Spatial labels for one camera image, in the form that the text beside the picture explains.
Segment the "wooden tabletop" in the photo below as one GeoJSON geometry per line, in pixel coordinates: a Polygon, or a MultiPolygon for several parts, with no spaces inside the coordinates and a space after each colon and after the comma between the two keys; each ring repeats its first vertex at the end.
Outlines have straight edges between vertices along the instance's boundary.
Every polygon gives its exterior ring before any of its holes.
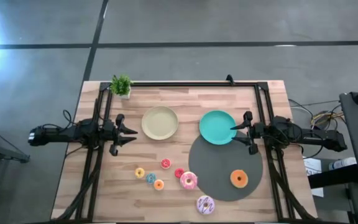
{"type": "MultiPolygon", "coordinates": [[[[100,82],[84,82],[76,121],[92,117],[94,100],[100,82]]],[[[275,115],[292,118],[283,81],[268,81],[275,115]]],[[[259,122],[255,91],[250,87],[132,87],[131,98],[113,98],[110,118],[125,115],[125,125],[139,133],[137,140],[119,148],[117,157],[110,155],[106,145],[103,155],[94,222],[272,222],[277,221],[270,186],[270,177],[261,140],[256,140],[263,159],[263,176],[259,186],[248,197],[235,202],[215,201],[216,209],[210,215],[201,215],[196,199],[204,195],[198,188],[184,190],[174,170],[188,170],[188,155],[193,141],[200,135],[198,123],[210,110],[224,110],[236,123],[251,110],[253,123],[259,122]],[[170,138],[156,141],[148,138],[141,128],[143,114],[154,106],[169,106],[178,115],[179,128],[170,138]],[[172,167],[163,170],[160,161],[169,158],[172,167]],[[137,167],[153,172],[165,182],[162,191],[156,191],[143,179],[136,179],[137,167]]],[[[267,121],[267,108],[264,101],[267,121]]],[[[79,144],[69,144],[68,152],[79,144]]],[[[85,164],[86,150],[68,156],[63,165],[52,218],[58,217],[78,193],[85,164]]],[[[316,217],[311,190],[306,177],[301,151],[298,146],[285,149],[285,166],[290,188],[307,211],[316,217]]],[[[285,200],[280,198],[285,209],[285,200]]],[[[84,211],[88,209],[85,202],[84,211]]]]}

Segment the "orange donut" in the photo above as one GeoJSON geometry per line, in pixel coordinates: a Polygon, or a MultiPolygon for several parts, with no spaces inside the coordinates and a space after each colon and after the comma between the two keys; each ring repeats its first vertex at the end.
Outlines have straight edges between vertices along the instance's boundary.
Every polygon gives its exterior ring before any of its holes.
{"type": "Polygon", "coordinates": [[[156,190],[162,190],[164,188],[164,181],[158,179],[158,180],[155,180],[154,182],[154,188],[156,190]]]}
{"type": "Polygon", "coordinates": [[[230,175],[231,183],[237,188],[244,188],[248,184],[248,176],[243,170],[235,170],[230,175]]]}

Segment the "donut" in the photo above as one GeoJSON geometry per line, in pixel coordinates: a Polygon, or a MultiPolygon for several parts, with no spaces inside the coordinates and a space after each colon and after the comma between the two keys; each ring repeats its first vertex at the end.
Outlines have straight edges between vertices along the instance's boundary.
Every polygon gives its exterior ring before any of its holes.
{"type": "Polygon", "coordinates": [[[211,214],[215,209],[215,202],[210,196],[203,195],[197,200],[197,209],[203,215],[211,214]]]}
{"type": "Polygon", "coordinates": [[[162,190],[164,188],[164,181],[158,179],[154,182],[154,189],[155,190],[162,190]]]}
{"type": "Polygon", "coordinates": [[[135,170],[135,176],[137,177],[137,178],[142,178],[143,176],[144,176],[144,170],[143,170],[143,168],[137,168],[136,170],[135,170]]]}
{"type": "Polygon", "coordinates": [[[185,170],[182,169],[182,168],[177,168],[177,169],[175,169],[175,177],[177,177],[178,179],[180,179],[180,177],[183,175],[184,172],[185,172],[185,170]]]}
{"type": "Polygon", "coordinates": [[[171,167],[171,160],[169,160],[169,159],[163,159],[163,160],[161,161],[161,167],[162,167],[163,169],[168,169],[169,167],[171,167]]]}
{"type": "Polygon", "coordinates": [[[231,172],[230,181],[237,188],[244,188],[248,184],[248,176],[243,170],[231,172]]]}
{"type": "Polygon", "coordinates": [[[147,182],[148,184],[154,183],[155,180],[156,180],[155,174],[151,173],[151,174],[147,174],[147,175],[146,175],[146,182],[147,182]]]}
{"type": "Polygon", "coordinates": [[[185,172],[180,177],[180,184],[185,189],[193,189],[197,186],[197,176],[192,172],[185,172]]]}

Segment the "green leaves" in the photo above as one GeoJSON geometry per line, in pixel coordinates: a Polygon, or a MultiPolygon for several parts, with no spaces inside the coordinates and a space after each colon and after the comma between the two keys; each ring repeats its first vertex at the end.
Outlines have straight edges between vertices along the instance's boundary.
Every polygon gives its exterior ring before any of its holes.
{"type": "Polygon", "coordinates": [[[119,96],[128,95],[131,90],[131,83],[131,79],[127,75],[120,75],[119,78],[114,75],[111,80],[110,90],[119,96]]]}

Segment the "gray floor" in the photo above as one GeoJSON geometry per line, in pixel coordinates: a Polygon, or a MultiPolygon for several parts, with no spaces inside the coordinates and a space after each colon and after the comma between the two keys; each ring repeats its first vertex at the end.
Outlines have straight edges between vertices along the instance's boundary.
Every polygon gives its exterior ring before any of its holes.
{"type": "MultiPolygon", "coordinates": [[[[0,1],[0,44],[91,43],[102,0],[0,1]]],[[[100,43],[358,40],[358,0],[110,0],[100,43]]],[[[74,114],[89,49],[0,50],[0,133],[31,155],[10,162],[0,185],[0,223],[46,221],[52,209],[65,144],[30,147],[29,130],[64,125],[74,114]]],[[[98,49],[90,80],[126,73],[133,80],[285,80],[300,103],[336,100],[358,91],[358,45],[98,49]]],[[[334,103],[311,106],[330,110],[334,103]]],[[[294,110],[306,127],[308,115],[294,110]]],[[[347,133],[343,124],[339,130],[347,133]]],[[[309,147],[307,153],[317,150],[309,147]]],[[[323,151],[337,159],[352,155],[323,151]]],[[[316,200],[319,216],[327,213],[316,200]]]]}

